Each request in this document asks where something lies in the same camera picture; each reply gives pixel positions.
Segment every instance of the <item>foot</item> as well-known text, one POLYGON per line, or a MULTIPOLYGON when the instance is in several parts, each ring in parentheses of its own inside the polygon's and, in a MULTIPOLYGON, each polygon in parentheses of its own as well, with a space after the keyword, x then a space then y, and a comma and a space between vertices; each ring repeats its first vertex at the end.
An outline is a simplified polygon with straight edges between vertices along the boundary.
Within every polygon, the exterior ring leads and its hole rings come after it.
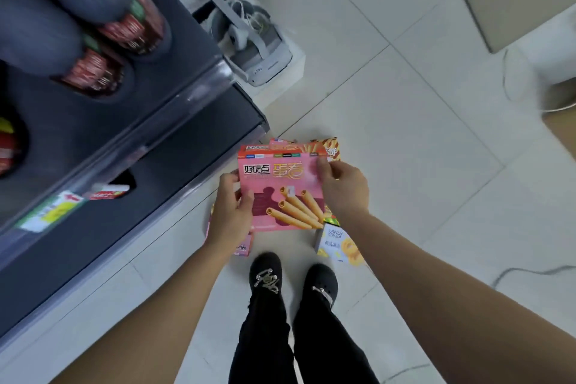
POLYGON ((258 255, 250 266, 250 288, 252 294, 258 288, 266 288, 272 293, 282 290, 282 263, 274 252, 258 255))
POLYGON ((319 297, 328 308, 332 309, 338 296, 338 280, 334 271, 324 264, 314 264, 304 280, 304 294, 319 297))

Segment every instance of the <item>person's left hand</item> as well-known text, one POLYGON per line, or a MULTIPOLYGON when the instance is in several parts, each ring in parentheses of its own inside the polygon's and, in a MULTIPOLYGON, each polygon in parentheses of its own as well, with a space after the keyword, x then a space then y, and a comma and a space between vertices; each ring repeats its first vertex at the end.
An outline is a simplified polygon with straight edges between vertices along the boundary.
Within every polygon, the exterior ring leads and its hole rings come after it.
POLYGON ((239 182, 237 170, 220 176, 210 230, 205 241, 206 246, 214 247, 227 256, 234 253, 252 225, 254 192, 250 190, 247 194, 241 194, 240 190, 234 191, 236 182, 239 182))

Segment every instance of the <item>leg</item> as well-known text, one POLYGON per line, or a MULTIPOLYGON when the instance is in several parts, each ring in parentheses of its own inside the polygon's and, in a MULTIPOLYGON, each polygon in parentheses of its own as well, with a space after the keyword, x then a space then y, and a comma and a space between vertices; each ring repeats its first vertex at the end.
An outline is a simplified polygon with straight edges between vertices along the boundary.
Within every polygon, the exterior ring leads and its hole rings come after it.
POLYGON ((327 266, 310 268, 294 320, 294 354, 306 383, 377 384, 366 355, 332 313, 338 293, 336 275, 327 266))
POLYGON ((280 259, 272 253, 262 254, 254 260, 249 279, 252 297, 240 330, 229 383, 296 384, 294 355, 288 345, 290 325, 286 323, 281 295, 280 259))

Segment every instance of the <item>price tag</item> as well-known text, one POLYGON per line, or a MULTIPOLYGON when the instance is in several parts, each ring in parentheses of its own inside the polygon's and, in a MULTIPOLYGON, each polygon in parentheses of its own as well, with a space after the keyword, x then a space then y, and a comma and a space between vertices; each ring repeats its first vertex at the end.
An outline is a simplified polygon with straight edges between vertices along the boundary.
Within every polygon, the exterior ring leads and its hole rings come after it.
POLYGON ((71 191, 62 191, 59 195, 48 199, 38 206, 24 219, 20 220, 17 226, 32 233, 41 233, 54 222, 77 208, 83 201, 84 198, 71 191))

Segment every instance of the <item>hand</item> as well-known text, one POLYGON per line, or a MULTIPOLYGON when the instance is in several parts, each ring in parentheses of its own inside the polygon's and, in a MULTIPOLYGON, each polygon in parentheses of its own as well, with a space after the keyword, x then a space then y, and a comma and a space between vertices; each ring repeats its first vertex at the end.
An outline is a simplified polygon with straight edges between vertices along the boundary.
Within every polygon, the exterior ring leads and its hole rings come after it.
POLYGON ((254 192, 250 190, 242 195, 240 190, 234 191, 236 182, 239 182, 237 170, 220 176, 210 230, 205 241, 206 246, 213 247, 227 256, 234 253, 248 235, 252 225, 254 192))
POLYGON ((337 219, 368 212, 368 180, 359 169, 342 161, 328 162, 321 156, 318 158, 318 173, 324 201, 337 219))

